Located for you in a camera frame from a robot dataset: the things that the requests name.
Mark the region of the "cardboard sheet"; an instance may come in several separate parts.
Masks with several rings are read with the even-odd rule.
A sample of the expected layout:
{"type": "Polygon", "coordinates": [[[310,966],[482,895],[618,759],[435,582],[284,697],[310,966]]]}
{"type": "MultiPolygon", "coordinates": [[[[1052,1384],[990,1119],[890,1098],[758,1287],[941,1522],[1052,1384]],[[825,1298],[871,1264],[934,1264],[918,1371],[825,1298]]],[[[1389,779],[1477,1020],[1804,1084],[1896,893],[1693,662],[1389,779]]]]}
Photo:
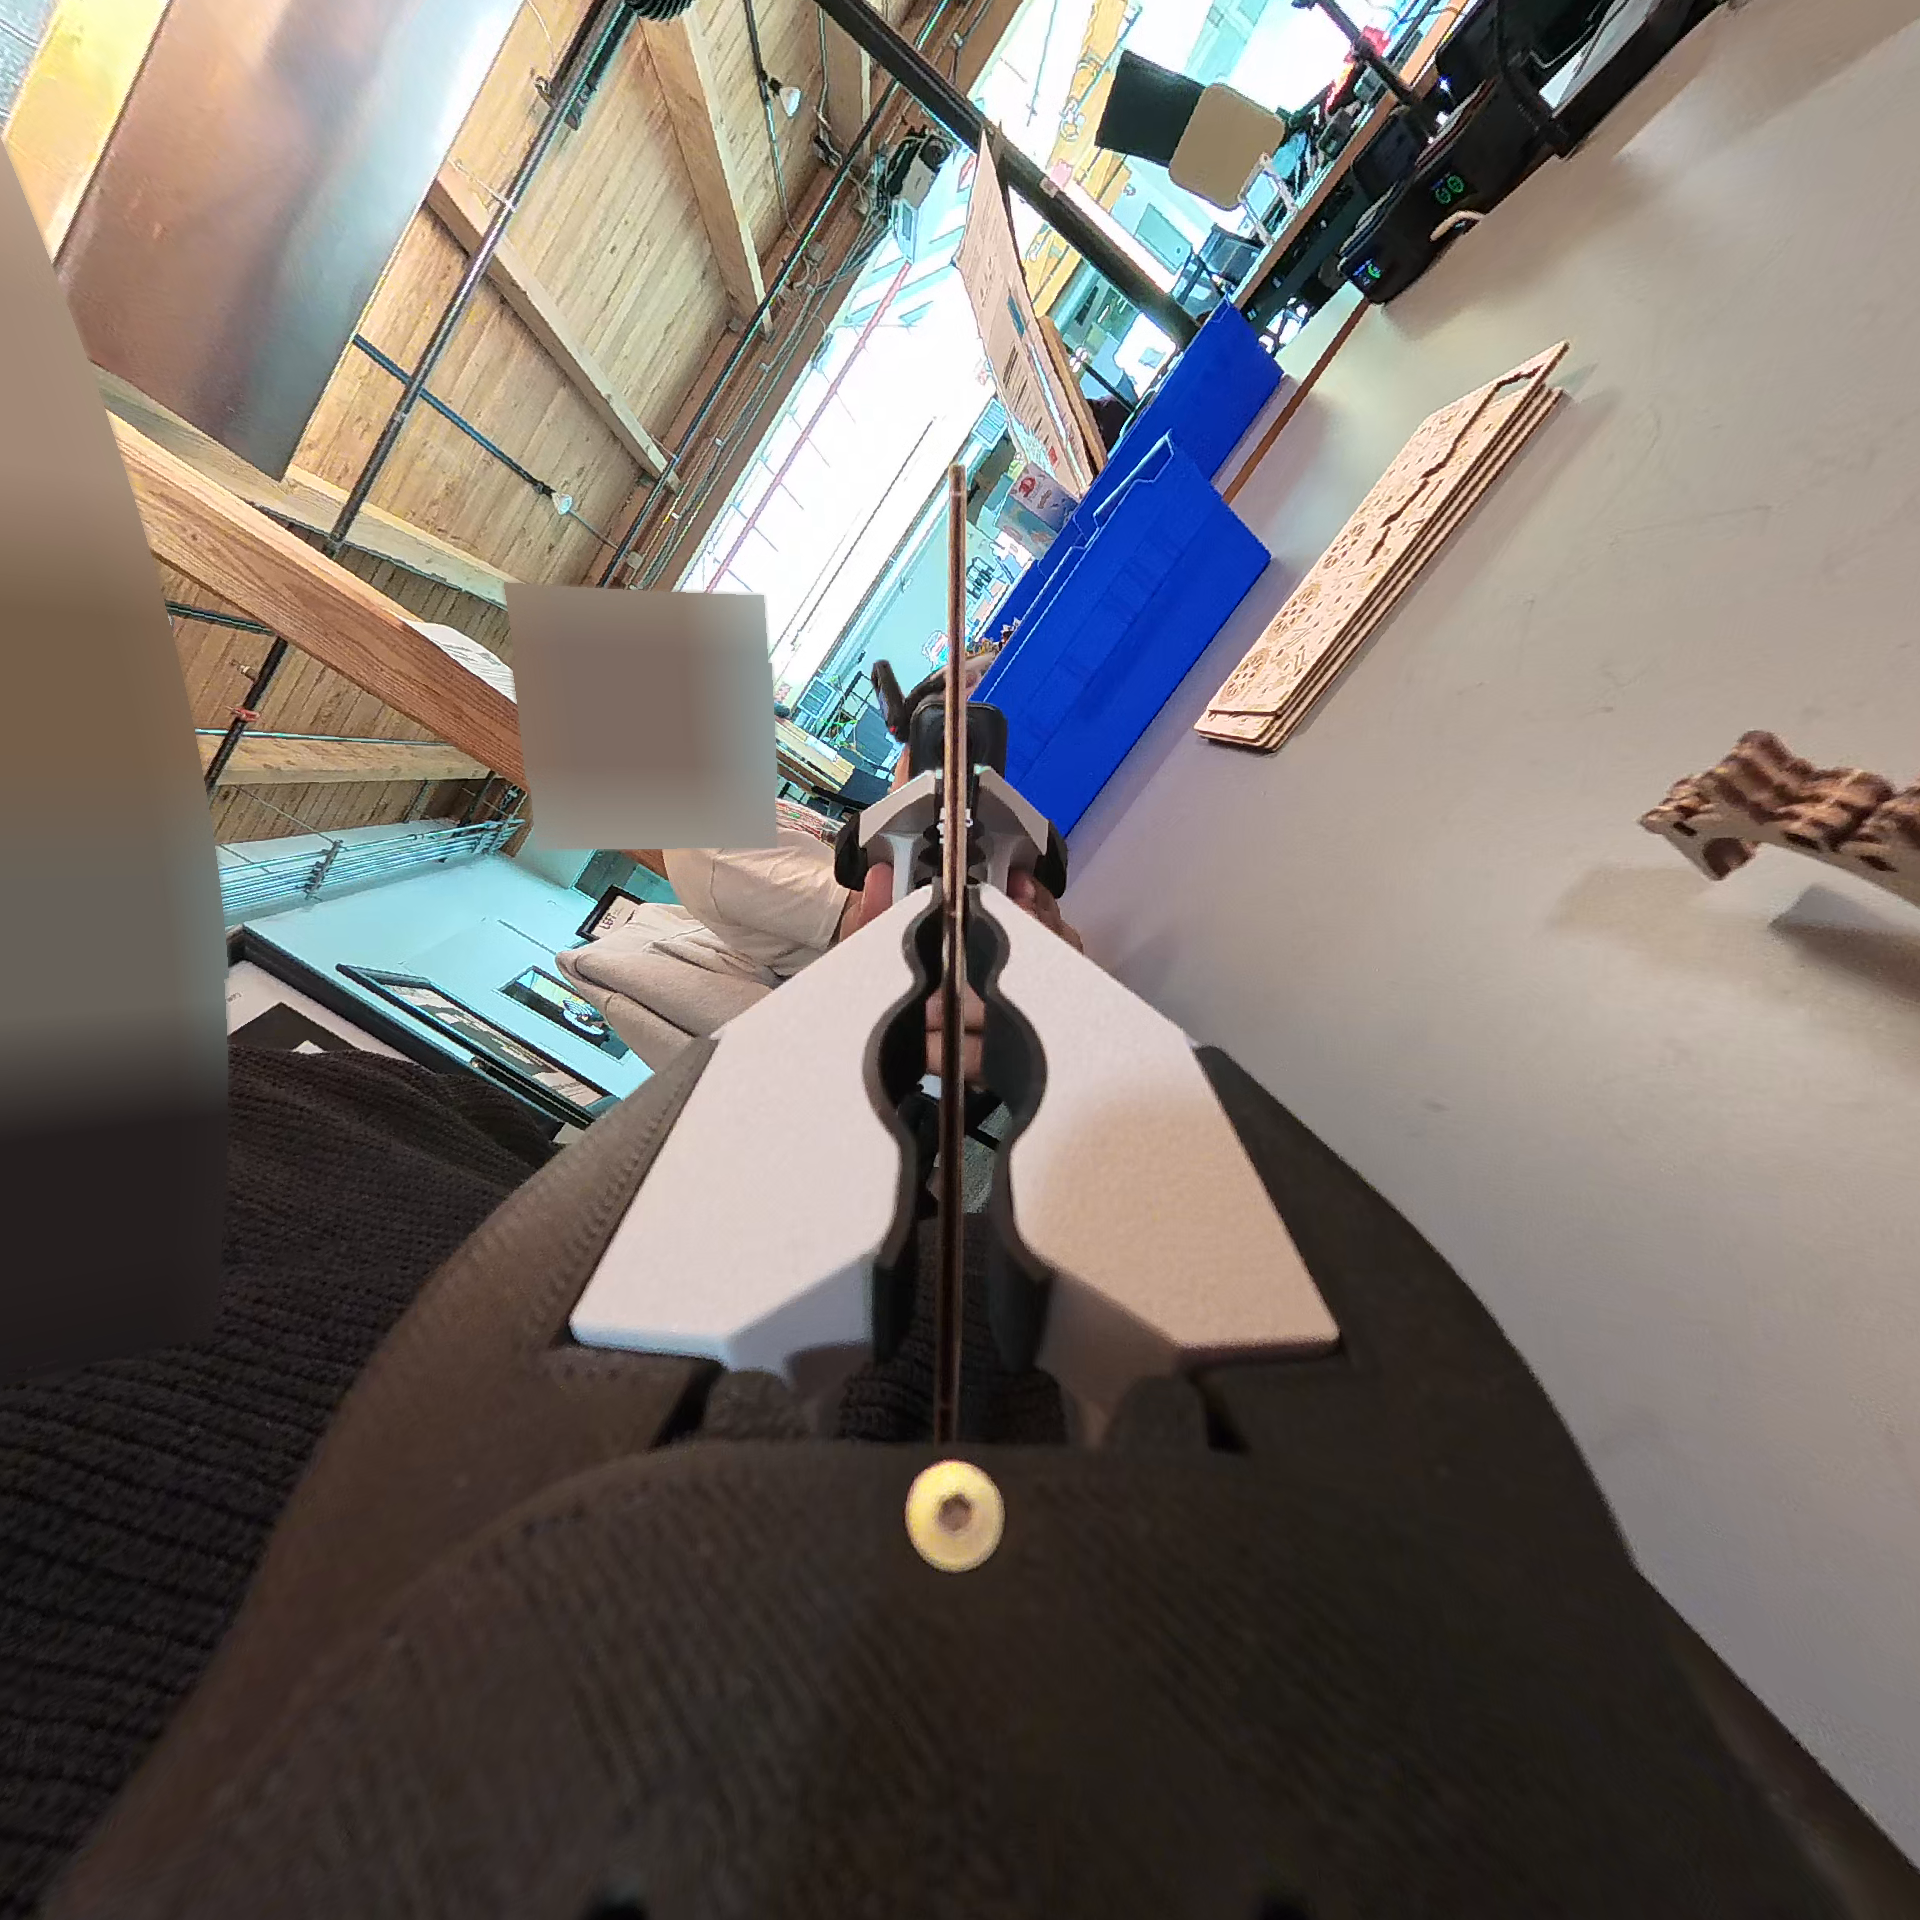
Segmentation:
{"type": "Polygon", "coordinates": [[[1070,497],[1084,497],[1108,464],[1108,450],[1033,306],[995,168],[993,131],[983,132],[975,153],[958,271],[1013,445],[1029,467],[1045,468],[1070,497]]]}

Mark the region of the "blue plastic bin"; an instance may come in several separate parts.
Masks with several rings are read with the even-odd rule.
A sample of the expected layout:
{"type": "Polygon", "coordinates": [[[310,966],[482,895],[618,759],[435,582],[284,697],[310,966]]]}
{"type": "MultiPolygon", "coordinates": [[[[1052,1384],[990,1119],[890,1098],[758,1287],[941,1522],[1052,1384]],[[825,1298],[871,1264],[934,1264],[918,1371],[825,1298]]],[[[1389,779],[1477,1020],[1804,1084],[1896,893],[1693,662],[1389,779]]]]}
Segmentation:
{"type": "Polygon", "coordinates": [[[1217,302],[1133,415],[1069,524],[1091,526],[1159,440],[1173,440],[1205,478],[1215,478],[1280,386],[1281,368],[1260,331],[1233,300],[1217,302]]]}
{"type": "Polygon", "coordinates": [[[1265,571],[1269,546],[1213,478],[1154,440],[979,686],[1008,719],[1005,779],[1070,833],[1265,571]]]}

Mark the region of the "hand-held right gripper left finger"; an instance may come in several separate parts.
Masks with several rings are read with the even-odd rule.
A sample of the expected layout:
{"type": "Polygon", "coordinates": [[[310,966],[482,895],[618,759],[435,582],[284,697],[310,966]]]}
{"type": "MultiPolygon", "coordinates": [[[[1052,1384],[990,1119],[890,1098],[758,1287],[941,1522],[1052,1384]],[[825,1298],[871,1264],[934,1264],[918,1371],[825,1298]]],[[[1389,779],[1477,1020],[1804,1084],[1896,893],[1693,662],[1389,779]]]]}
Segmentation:
{"type": "Polygon", "coordinates": [[[925,1084],[922,930],[907,895],[725,1024],[608,1241],[569,1331],[839,1384],[871,1356],[877,1264],[909,1252],[925,1084]]]}

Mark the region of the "tan rounded board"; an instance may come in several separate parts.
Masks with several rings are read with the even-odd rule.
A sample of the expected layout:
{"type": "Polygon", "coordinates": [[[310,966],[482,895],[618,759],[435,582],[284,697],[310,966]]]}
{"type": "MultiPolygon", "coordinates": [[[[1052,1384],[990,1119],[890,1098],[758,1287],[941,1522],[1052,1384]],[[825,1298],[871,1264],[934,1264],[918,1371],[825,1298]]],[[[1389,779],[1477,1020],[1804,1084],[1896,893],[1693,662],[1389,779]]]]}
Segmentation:
{"type": "Polygon", "coordinates": [[[1288,132],[1285,114],[1215,81],[1199,91],[1165,168],[1187,193],[1230,211],[1242,202],[1249,182],[1280,155],[1288,132]]]}

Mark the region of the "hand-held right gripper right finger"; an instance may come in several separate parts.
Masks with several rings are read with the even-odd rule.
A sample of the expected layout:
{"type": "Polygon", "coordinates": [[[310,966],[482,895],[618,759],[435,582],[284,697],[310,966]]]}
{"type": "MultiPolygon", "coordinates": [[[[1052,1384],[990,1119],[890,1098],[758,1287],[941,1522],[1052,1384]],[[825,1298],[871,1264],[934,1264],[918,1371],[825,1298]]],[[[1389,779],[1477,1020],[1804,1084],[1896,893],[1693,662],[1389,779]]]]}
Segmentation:
{"type": "Polygon", "coordinates": [[[972,898],[1005,1366],[1104,1428],[1142,1380],[1326,1356],[1339,1331],[1187,1034],[1005,893],[972,898]]]}

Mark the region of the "black battery charger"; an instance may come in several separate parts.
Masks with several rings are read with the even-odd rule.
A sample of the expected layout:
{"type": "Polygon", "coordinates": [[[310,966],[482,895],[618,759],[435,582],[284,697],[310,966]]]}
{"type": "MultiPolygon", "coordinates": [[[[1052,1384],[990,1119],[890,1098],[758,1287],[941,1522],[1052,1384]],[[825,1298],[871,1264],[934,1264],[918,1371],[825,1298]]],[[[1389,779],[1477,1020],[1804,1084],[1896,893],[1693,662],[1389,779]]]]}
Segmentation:
{"type": "Polygon", "coordinates": [[[1491,214],[1513,189],[1513,142],[1498,101],[1461,109],[1423,150],[1387,209],[1387,235],[1439,241],[1461,234],[1471,217],[1491,214]]]}
{"type": "Polygon", "coordinates": [[[1443,214],[1430,196],[1381,196],[1342,248],[1339,278],[1374,306],[1402,296],[1443,248],[1432,239],[1443,214]]]}

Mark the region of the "thin wooden puzzle sheet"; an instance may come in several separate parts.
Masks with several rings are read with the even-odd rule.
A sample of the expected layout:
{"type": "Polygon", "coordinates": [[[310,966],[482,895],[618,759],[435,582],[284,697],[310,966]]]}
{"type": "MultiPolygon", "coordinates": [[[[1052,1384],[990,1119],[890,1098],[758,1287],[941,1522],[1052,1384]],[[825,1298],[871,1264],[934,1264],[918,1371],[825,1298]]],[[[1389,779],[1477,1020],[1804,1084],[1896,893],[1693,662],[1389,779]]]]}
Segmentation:
{"type": "Polygon", "coordinates": [[[937,1273],[933,1287],[933,1439],[958,1439],[962,1400],[962,1280],[966,1280],[966,1208],[962,1208],[962,1141],[966,1141],[966,873],[969,873],[969,719],[966,719],[966,467],[958,461],[945,478],[945,691],[943,691],[943,765],[941,765],[941,980],[933,1004],[937,1009],[937,1273]]]}

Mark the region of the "wooden puzzle sheet stack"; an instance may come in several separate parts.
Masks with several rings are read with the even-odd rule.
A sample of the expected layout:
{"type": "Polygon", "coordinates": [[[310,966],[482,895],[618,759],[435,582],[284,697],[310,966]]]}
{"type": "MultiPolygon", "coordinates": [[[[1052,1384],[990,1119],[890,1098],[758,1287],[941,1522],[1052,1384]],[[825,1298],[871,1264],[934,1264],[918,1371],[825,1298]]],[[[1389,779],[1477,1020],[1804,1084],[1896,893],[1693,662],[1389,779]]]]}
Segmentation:
{"type": "Polygon", "coordinates": [[[1568,341],[1425,415],[1309,567],[1194,733],[1276,753],[1439,554],[1500,468],[1554,413],[1568,341]]]}

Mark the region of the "silver air duct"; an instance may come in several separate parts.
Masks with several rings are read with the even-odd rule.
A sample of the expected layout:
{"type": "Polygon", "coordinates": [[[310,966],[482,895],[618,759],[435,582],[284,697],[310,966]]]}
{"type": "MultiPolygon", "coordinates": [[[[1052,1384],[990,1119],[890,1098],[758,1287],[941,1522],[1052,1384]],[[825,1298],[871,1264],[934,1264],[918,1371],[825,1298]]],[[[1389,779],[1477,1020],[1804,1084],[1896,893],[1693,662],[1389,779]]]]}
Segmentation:
{"type": "Polygon", "coordinates": [[[281,478],[515,2],[170,2],[62,241],[98,368],[281,478]]]}

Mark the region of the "layered wooden model part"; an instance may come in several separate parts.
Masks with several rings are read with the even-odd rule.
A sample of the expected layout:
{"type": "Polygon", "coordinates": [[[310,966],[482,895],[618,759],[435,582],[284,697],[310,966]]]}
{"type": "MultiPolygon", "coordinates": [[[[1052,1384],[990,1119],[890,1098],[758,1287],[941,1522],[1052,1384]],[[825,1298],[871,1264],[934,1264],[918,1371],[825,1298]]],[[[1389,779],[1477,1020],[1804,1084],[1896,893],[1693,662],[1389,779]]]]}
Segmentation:
{"type": "Polygon", "coordinates": [[[1710,883],[1781,850],[1917,904],[1917,782],[1818,765],[1772,733],[1743,733],[1711,769],[1675,779],[1639,826],[1710,883]]]}

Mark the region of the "person's black sweater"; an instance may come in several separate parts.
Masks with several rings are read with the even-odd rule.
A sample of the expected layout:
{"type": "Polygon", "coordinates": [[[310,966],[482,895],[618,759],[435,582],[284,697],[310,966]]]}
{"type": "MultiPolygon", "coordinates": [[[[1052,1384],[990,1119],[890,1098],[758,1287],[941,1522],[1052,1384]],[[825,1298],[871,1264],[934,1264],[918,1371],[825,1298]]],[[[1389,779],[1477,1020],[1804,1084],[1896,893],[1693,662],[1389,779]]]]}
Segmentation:
{"type": "Polygon", "coordinates": [[[248,1595],[331,1416],[554,1123],[482,1077],[228,1042],[212,1330],[2,1389],[2,1914],[31,1918],[248,1595]]]}

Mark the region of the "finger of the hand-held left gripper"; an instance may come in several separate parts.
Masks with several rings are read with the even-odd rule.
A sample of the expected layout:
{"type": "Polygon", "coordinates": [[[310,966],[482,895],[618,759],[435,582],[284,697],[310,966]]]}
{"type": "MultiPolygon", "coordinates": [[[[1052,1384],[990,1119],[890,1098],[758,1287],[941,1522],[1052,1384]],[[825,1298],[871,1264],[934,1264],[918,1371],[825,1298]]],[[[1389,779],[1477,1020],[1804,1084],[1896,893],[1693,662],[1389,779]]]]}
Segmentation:
{"type": "Polygon", "coordinates": [[[945,776],[922,772],[862,811],[862,898],[893,907],[915,891],[943,883],[945,776]]]}
{"type": "Polygon", "coordinates": [[[1008,893],[1013,873],[1027,873],[1048,891],[1048,818],[983,764],[972,776],[966,879],[1008,893]]]}

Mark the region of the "grey desk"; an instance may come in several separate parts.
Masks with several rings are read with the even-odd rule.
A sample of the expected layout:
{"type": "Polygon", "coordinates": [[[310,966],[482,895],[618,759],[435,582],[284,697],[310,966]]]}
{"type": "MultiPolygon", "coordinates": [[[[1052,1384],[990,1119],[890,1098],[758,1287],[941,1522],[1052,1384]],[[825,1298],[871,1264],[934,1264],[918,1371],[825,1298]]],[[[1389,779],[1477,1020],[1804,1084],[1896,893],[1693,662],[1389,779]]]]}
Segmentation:
{"type": "Polygon", "coordinates": [[[1477,1287],[1645,1575],[1917,1855],[1917,913],[1639,829],[1747,730],[1917,776],[1917,5],[1735,2],[1367,311],[1069,918],[1477,1287]],[[1276,754],[1194,736],[1413,431],[1568,396],[1276,754]]]}

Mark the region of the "framed picture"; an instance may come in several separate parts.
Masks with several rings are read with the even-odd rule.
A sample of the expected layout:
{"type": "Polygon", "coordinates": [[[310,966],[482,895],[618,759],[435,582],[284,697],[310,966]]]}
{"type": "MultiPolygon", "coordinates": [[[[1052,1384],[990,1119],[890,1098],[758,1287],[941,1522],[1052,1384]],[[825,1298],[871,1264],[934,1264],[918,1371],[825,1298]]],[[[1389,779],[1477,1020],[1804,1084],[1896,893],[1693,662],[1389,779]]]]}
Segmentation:
{"type": "Polygon", "coordinates": [[[352,963],[338,963],[336,972],[354,988],[424,1024],[439,1041],[461,1049],[471,1067],[486,1070],[501,1087],[529,1098],[563,1123],[590,1123],[618,1104],[618,1092],[579,1077],[421,973],[378,972],[352,963]]]}

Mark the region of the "person's beige pants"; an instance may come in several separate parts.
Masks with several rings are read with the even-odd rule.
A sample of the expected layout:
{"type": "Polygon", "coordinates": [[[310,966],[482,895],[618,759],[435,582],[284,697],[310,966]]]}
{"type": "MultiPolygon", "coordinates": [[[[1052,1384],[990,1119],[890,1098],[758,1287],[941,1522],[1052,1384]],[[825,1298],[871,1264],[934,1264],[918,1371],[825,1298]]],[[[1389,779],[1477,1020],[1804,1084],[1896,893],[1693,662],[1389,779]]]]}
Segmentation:
{"type": "Polygon", "coordinates": [[[768,850],[665,851],[675,901],[557,951],[557,972],[649,1070],[755,1008],[825,956],[851,927],[858,895],[833,845],[779,826],[768,850]]]}

